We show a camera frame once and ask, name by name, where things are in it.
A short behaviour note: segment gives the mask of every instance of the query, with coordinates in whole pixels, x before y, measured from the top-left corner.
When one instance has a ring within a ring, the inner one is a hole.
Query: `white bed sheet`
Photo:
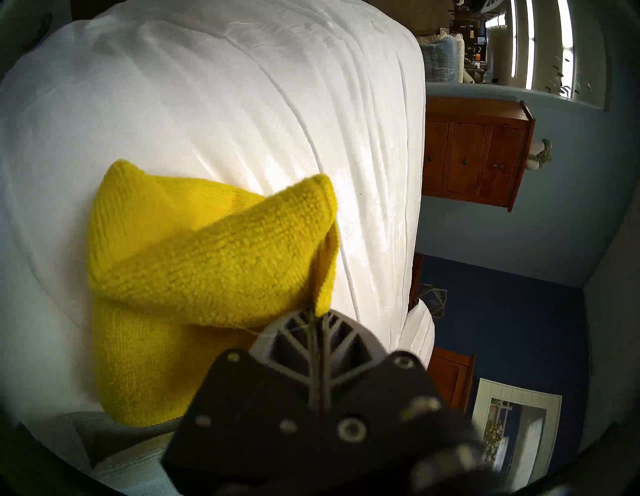
[[[406,312],[424,67],[411,33],[372,6],[130,0],[23,57],[0,108],[0,391],[20,420],[100,409],[85,228],[118,158],[263,195],[329,175],[332,307],[428,363],[431,316]]]

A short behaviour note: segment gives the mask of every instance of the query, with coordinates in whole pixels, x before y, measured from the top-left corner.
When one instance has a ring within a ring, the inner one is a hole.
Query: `picture frame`
[[[490,416],[490,409],[493,406],[493,411],[495,412],[495,407],[504,402],[507,405],[513,403],[526,408],[532,407],[534,410],[543,410],[543,422],[541,432],[538,435],[537,453],[534,454],[533,467],[530,469],[531,475],[525,482],[531,483],[543,477],[549,468],[556,444],[562,396],[480,379],[472,423],[481,437],[485,436],[486,429],[488,429],[487,421]]]

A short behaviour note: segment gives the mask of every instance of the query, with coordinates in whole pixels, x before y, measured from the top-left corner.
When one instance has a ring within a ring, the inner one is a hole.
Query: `wooden dresser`
[[[464,356],[435,347],[427,372],[442,399],[456,410],[467,409],[476,356]]]
[[[427,97],[422,194],[511,212],[535,123],[524,102]]]

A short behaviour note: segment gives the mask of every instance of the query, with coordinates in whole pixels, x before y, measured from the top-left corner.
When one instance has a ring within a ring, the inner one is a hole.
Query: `framed picture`
[[[472,423],[484,458],[517,491],[547,473],[556,444],[562,396],[480,379]]]

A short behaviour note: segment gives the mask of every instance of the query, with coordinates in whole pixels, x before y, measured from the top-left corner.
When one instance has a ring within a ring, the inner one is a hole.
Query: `microfiber cloth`
[[[132,426],[179,417],[224,350],[249,349],[255,332],[294,309],[326,313],[336,209],[323,174],[265,198],[112,164],[88,230],[104,411]]]

